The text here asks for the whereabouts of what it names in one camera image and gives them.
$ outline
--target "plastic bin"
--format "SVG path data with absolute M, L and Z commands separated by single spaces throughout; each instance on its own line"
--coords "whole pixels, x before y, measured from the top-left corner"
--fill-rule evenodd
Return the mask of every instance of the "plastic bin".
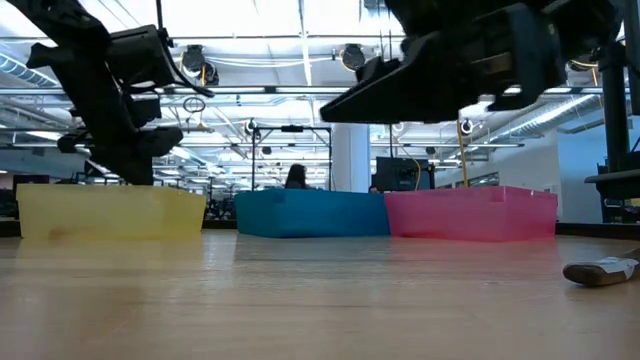
M 487 242 L 555 239 L 555 194 L 514 187 L 385 195 L 391 234 Z
M 236 195 L 238 231 L 269 238 L 389 235 L 382 194 L 277 189 Z
M 200 237 L 206 197 L 153 186 L 18 186 L 26 239 L 181 240 Z

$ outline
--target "pink bin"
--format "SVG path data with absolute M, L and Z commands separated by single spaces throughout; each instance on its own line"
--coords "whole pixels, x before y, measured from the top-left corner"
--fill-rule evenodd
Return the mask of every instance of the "pink bin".
M 385 195 L 391 235 L 486 242 L 555 239 L 558 197 L 508 186 Z

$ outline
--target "small object on table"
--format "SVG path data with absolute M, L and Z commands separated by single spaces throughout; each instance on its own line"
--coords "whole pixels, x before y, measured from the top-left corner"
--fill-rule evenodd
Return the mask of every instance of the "small object on table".
M 596 287 L 615 285 L 635 278 L 640 270 L 640 248 L 620 257 L 608 257 L 594 262 L 578 262 L 565 266 L 564 277 L 580 285 Z

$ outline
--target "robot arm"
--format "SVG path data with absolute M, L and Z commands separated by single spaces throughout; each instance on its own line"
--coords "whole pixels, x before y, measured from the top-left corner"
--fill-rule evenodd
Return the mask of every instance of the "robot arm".
M 610 0 L 386 0 L 406 33 L 404 59 L 374 58 L 358 84 L 320 110 L 328 122 L 437 123 L 494 95 L 521 109 L 566 81 L 565 63 L 620 29 Z M 518 85 L 516 94 L 505 91 Z
M 175 68 L 164 29 L 144 26 L 109 34 L 78 0 L 9 0 L 58 47 L 32 47 L 30 68 L 50 66 L 73 102 L 72 114 L 86 130 L 58 141 L 63 152 L 86 142 L 92 160 L 129 183 L 153 184 L 152 158 L 182 140 L 178 128 L 141 131 L 161 116 L 157 98 L 133 95 L 175 83 Z M 208 90 L 196 89 L 205 96 Z

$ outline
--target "desk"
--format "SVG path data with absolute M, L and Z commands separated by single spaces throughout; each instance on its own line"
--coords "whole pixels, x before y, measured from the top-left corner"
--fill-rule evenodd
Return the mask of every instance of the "desk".
M 0 245 L 2 359 L 637 359 L 640 282 L 567 261 L 637 242 Z

